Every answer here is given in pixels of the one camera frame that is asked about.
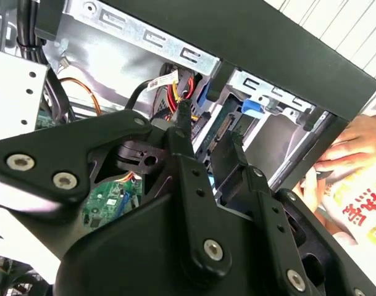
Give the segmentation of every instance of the orange wire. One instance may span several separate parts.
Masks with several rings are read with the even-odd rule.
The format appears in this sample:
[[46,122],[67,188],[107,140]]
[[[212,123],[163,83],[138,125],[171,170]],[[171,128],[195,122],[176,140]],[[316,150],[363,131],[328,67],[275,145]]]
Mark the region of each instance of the orange wire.
[[97,116],[101,115],[102,112],[101,112],[101,108],[100,108],[100,104],[99,102],[97,101],[97,98],[96,96],[93,94],[93,92],[91,91],[91,89],[89,87],[87,87],[86,84],[82,83],[81,81],[75,79],[75,78],[72,78],[72,77],[65,77],[65,78],[61,78],[59,79],[59,81],[61,83],[63,82],[66,82],[66,81],[71,81],[71,82],[74,82],[76,83],[77,85],[81,86],[82,88],[85,89],[85,91],[87,91],[87,93],[91,96],[93,102],[94,102],[94,109],[96,110],[96,114]]
[[134,177],[134,174],[133,174],[133,172],[130,171],[126,176],[124,176],[122,179],[117,180],[117,181],[120,182],[120,183],[124,183],[124,182],[131,180],[132,177]]

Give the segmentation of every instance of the white surface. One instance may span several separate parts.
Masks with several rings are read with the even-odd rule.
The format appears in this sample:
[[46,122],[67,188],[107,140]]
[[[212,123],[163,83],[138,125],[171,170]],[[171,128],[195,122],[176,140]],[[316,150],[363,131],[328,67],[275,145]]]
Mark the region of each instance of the white surface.
[[0,139],[34,131],[47,70],[0,52]]

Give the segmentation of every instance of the black panel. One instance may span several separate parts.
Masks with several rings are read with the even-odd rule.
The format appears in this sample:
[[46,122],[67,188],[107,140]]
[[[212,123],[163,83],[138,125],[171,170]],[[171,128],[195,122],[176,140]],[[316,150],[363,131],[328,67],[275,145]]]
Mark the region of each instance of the black panel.
[[45,40],[55,41],[64,0],[41,0],[35,23],[35,34]]
[[346,120],[376,80],[263,0],[105,0]]

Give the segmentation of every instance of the black cable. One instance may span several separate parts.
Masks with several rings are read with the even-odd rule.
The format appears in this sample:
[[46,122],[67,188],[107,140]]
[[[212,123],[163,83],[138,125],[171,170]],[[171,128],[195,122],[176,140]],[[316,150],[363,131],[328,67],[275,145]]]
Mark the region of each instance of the black cable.
[[148,87],[148,84],[151,81],[152,80],[144,81],[139,86],[137,86],[137,88],[133,91],[132,96],[130,96],[129,100],[127,101],[125,109],[133,110],[134,105],[137,102],[138,96],[143,92],[144,89],[146,89]]
[[[43,40],[35,36],[35,20],[38,11],[38,3],[32,0],[19,0],[17,8],[17,41],[24,59],[33,62],[48,64],[44,52],[42,50]],[[63,122],[67,112],[73,113],[69,98],[64,91],[57,75],[53,69],[49,69],[46,75],[45,92],[48,94],[52,102],[52,118],[56,122]],[[45,110],[47,102],[42,103]],[[75,119],[74,114],[70,116],[71,120]]]
[[[21,0],[18,1],[17,6],[17,41],[18,44],[22,46],[30,45],[30,37],[28,35],[28,31],[26,30],[26,24],[29,23],[28,13],[30,11],[30,2],[31,0]],[[31,60],[30,53],[26,51],[24,48],[20,47],[20,52],[22,53],[22,57],[24,59]]]
[[171,111],[169,108],[164,108],[160,111],[157,111],[155,113],[155,115],[152,116],[152,118],[149,120],[150,122],[152,122],[155,118],[164,118],[168,115],[171,115]]

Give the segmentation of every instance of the metal slot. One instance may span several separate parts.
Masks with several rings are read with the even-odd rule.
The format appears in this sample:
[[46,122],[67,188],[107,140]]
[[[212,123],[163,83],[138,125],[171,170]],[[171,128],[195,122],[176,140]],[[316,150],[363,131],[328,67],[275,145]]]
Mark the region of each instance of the metal slot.
[[202,75],[211,76],[220,60],[100,1],[69,0],[64,13],[75,20],[153,52]]
[[300,112],[314,108],[312,104],[244,71],[235,70],[228,84],[235,90],[251,96],[250,100],[264,107],[271,107],[269,105],[277,101]]

